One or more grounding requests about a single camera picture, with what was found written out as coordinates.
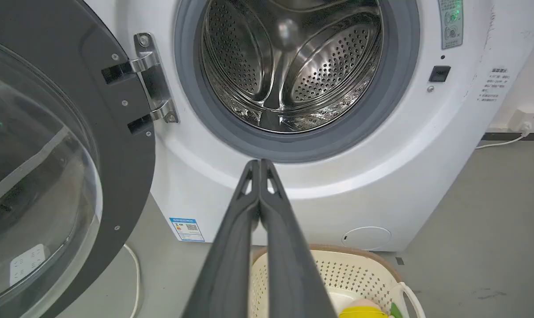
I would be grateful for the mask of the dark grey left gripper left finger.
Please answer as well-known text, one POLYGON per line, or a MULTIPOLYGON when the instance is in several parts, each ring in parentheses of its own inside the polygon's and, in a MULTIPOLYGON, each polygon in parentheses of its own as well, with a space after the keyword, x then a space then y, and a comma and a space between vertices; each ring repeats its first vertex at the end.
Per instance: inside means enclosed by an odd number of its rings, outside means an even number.
POLYGON ((259 162, 253 159, 243 169, 182 318, 248 318, 259 177, 259 162))

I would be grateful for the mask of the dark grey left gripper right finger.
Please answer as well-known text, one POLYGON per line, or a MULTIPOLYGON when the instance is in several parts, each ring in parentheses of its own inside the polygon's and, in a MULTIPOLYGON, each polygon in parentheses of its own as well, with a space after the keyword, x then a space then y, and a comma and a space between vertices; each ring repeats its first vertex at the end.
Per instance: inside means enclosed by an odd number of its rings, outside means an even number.
POLYGON ((259 162, 259 213, 268 233, 269 318, 336 318, 273 163, 259 162))

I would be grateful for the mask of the white front-load washing machine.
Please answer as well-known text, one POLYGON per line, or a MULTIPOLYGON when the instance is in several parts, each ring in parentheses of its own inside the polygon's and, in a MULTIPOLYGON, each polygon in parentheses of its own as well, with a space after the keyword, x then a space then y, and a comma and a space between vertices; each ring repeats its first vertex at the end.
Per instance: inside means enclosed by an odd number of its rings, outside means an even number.
POLYGON ((534 48, 534 0, 85 0, 159 58, 151 196, 211 242, 273 161, 311 243, 402 251, 534 48))

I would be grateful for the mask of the dark grey washer door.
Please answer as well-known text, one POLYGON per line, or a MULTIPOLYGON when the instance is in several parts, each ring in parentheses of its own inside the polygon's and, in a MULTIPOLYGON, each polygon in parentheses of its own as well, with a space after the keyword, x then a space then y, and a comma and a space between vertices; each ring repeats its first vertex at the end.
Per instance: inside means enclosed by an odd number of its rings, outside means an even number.
POLYGON ((53 318, 111 264, 152 183, 141 73, 85 0, 0 0, 0 318, 53 318))

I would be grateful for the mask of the cream perforated laundry basket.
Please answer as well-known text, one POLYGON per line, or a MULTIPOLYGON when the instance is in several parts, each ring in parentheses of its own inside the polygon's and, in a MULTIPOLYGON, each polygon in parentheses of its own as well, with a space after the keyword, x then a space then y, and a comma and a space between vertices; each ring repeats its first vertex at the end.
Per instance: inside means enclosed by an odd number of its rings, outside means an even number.
POLYGON ((395 303, 403 318, 426 318, 415 292, 379 255, 324 244, 312 244, 310 249, 337 314, 355 300, 368 299, 388 316, 395 303))

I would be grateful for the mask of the yellow plush toy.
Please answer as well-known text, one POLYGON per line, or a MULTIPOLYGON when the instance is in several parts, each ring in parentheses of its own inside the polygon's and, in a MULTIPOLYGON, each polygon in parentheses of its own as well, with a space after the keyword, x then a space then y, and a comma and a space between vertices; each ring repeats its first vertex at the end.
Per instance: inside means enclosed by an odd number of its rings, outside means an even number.
POLYGON ((346 306, 339 318, 389 318, 381 307, 368 299, 358 299, 346 306))

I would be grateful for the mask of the white wall power socket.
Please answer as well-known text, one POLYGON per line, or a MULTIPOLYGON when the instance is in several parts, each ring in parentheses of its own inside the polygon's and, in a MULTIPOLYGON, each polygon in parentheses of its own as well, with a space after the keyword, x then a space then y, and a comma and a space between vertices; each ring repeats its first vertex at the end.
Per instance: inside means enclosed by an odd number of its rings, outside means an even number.
POLYGON ((508 121, 507 128, 513 133, 530 133, 534 129, 534 106, 517 107, 508 121))

